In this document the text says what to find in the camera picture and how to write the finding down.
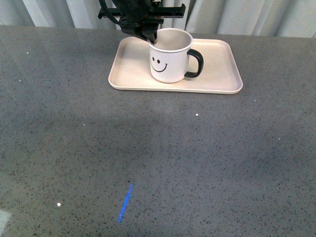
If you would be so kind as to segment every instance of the curtain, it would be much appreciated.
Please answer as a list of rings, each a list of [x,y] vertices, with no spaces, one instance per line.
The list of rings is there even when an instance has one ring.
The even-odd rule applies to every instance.
[[[108,6],[114,7],[111,0]],[[316,38],[316,0],[163,0],[187,7],[183,19],[165,19],[163,28],[190,33]],[[97,18],[98,0],[0,0],[0,24],[119,29]]]

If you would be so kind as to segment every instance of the beige tray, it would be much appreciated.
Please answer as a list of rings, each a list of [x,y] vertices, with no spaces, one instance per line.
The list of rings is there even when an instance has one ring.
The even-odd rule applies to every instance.
[[[149,46],[135,37],[123,39],[109,75],[109,83],[120,90],[179,91],[234,94],[241,90],[239,75],[230,46],[221,40],[194,39],[192,48],[204,58],[202,73],[197,78],[184,78],[176,83],[162,83],[150,72]],[[189,71],[195,72],[198,62],[190,57]]]

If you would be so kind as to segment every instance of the mug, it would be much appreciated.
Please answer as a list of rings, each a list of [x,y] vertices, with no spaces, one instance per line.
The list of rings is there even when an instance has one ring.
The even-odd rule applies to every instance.
[[[196,78],[203,69],[203,56],[191,49],[193,37],[186,31],[164,28],[157,31],[157,43],[148,40],[150,69],[153,77],[165,83],[174,83],[184,77]],[[198,61],[197,72],[188,72],[189,56]]]

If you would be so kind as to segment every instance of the black mug handle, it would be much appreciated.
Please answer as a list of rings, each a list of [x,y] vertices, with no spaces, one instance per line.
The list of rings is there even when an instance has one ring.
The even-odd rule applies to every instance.
[[[198,70],[196,73],[192,73],[192,72],[186,72],[184,74],[185,77],[187,78],[196,78],[197,76],[200,75],[200,73],[202,72],[203,69],[203,64],[204,64],[204,60],[203,60],[203,56],[202,54],[200,54],[200,52],[194,50],[194,49],[189,49],[189,51],[187,52],[188,55],[191,55],[193,57],[195,57],[198,61]]]

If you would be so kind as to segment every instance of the blue laser line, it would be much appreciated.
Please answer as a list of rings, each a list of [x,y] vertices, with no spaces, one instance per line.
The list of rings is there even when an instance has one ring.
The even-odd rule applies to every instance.
[[[129,197],[130,197],[130,194],[132,193],[133,186],[134,186],[134,184],[131,184],[130,187],[129,187],[129,191],[128,191],[127,195],[126,195],[125,202],[124,202],[124,204],[122,206],[122,211],[120,212],[120,215],[119,215],[119,218],[118,218],[118,223],[120,223],[122,221],[122,218],[123,218],[123,215],[124,215],[124,212],[125,212],[125,209],[126,209]]]

